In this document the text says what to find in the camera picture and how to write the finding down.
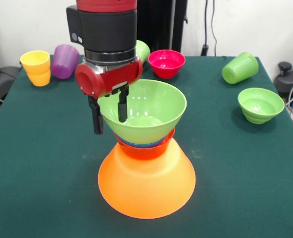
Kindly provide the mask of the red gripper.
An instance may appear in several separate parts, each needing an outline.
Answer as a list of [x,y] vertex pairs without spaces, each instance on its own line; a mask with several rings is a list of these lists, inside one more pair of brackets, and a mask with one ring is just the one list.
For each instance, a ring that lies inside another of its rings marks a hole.
[[79,64],[75,69],[76,82],[83,94],[88,96],[88,103],[92,112],[94,133],[103,134],[103,118],[100,106],[95,98],[109,95],[120,89],[118,103],[118,119],[125,122],[127,116],[128,85],[136,82],[142,75],[143,65],[140,59],[129,64],[99,66],[89,62]]

